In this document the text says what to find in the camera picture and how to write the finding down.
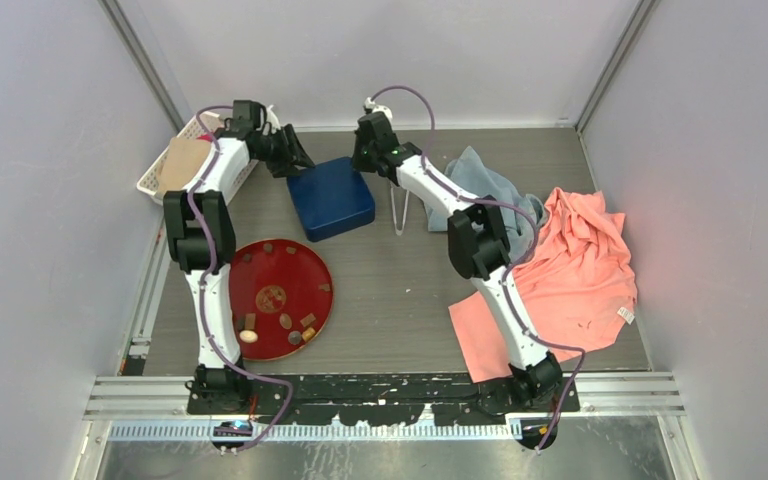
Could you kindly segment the blue tin lid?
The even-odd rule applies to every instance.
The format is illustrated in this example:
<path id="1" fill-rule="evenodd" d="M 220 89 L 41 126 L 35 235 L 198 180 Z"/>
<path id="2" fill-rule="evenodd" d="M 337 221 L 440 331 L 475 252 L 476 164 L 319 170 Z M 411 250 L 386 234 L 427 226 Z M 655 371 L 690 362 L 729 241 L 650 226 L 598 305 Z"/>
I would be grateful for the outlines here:
<path id="1" fill-rule="evenodd" d="M 286 183 L 308 241 L 323 241 L 375 220 L 373 195 L 349 157 L 303 170 L 288 177 Z"/>

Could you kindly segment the metal tongs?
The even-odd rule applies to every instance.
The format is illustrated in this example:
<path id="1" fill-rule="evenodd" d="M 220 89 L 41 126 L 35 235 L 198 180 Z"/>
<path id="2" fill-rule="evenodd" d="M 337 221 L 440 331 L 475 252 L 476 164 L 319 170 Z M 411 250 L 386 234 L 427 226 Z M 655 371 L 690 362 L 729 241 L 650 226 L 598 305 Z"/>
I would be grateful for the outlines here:
<path id="1" fill-rule="evenodd" d="M 408 217 L 409 203 L 411 194 L 409 191 L 399 188 L 395 185 L 389 187 L 389 199 L 391 207 L 391 218 L 394 232 L 397 236 L 402 236 L 405 230 L 405 224 Z"/>

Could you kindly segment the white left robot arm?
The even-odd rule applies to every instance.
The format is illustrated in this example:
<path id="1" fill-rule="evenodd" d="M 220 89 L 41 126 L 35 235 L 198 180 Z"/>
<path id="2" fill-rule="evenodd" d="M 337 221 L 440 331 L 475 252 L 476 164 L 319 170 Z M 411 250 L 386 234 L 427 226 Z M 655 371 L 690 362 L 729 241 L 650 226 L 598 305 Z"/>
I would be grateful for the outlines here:
<path id="1" fill-rule="evenodd" d="M 187 385 L 198 407 L 237 413 L 252 397 L 252 376 L 244 371 L 230 301 L 236 235 L 227 207 L 235 180 L 251 161 L 264 163 L 275 178 L 297 176 L 313 160 L 294 127 L 283 125 L 273 107 L 254 100 L 227 106 L 221 126 L 208 127 L 198 141 L 207 149 L 194 175 L 162 199 L 170 258 L 184 272 L 196 310 L 198 364 Z"/>

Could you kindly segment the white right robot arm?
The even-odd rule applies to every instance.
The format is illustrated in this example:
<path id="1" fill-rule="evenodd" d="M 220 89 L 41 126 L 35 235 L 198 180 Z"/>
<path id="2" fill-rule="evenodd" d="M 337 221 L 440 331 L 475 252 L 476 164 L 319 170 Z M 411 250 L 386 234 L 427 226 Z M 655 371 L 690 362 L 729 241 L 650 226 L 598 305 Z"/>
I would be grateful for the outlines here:
<path id="1" fill-rule="evenodd" d="M 480 197 L 444 177 L 416 145 L 398 140 L 383 108 L 364 111 L 355 130 L 352 167 L 388 179 L 434 212 L 448 216 L 450 263 L 476 287 L 502 334 L 516 400 L 527 410 L 542 409 L 562 383 L 563 373 L 516 292 L 503 203 Z"/>

